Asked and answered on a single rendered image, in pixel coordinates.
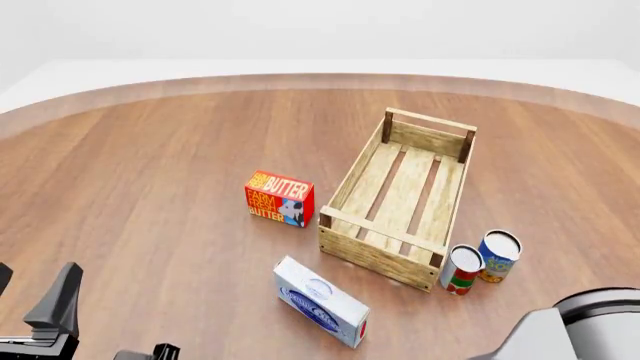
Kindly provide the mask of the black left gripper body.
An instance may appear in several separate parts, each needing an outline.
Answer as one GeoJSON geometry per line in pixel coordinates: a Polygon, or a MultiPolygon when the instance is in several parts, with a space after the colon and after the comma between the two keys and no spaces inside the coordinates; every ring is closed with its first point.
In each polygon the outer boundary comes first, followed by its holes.
{"type": "Polygon", "coordinates": [[[30,337],[0,337],[0,360],[72,360],[79,332],[68,329],[32,329],[30,337]]]}

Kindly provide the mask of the wooden slat tray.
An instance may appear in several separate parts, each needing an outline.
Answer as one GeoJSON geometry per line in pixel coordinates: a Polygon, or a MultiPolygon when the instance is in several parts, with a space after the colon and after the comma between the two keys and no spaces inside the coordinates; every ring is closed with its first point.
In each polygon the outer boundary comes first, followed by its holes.
{"type": "Polygon", "coordinates": [[[477,128],[388,108],[319,212],[319,248],[430,292],[443,271],[477,128]]]}

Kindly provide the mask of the small plate on black stalk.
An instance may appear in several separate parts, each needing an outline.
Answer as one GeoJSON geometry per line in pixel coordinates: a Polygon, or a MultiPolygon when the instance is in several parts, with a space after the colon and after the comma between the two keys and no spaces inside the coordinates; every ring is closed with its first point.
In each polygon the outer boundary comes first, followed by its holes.
{"type": "Polygon", "coordinates": [[[179,360],[180,347],[173,344],[156,344],[152,353],[120,350],[113,360],[179,360]]]}

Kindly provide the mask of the red butter box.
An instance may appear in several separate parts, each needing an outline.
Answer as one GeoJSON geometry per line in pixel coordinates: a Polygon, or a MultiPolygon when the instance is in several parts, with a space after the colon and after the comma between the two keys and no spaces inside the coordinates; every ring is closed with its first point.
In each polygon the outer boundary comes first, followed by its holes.
{"type": "Polygon", "coordinates": [[[245,184],[249,213],[305,228],[314,213],[314,184],[256,170],[245,184]]]}

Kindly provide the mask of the white and blue food box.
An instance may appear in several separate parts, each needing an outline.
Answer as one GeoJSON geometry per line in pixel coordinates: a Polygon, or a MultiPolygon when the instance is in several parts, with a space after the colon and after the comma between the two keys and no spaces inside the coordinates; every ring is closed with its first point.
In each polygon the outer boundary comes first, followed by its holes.
{"type": "Polygon", "coordinates": [[[370,308],[286,256],[273,269],[278,296],[347,347],[367,334],[370,308]]]}

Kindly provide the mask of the tomato print tin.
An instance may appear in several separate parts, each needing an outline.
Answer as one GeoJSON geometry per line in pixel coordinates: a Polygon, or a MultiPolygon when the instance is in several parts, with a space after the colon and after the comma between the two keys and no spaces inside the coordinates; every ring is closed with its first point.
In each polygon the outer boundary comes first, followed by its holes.
{"type": "Polygon", "coordinates": [[[439,281],[448,293],[464,296],[484,268],[479,251],[470,245],[455,245],[446,259],[439,281]]]}

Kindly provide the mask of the blue soup tin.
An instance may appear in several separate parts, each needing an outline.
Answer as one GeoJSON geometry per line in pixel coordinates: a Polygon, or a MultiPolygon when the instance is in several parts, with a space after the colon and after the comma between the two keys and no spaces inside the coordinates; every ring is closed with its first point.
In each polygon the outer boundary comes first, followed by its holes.
{"type": "Polygon", "coordinates": [[[505,230],[489,230],[478,247],[485,263],[480,278],[490,283],[503,281],[520,259],[522,249],[521,242],[513,234],[505,230]]]}

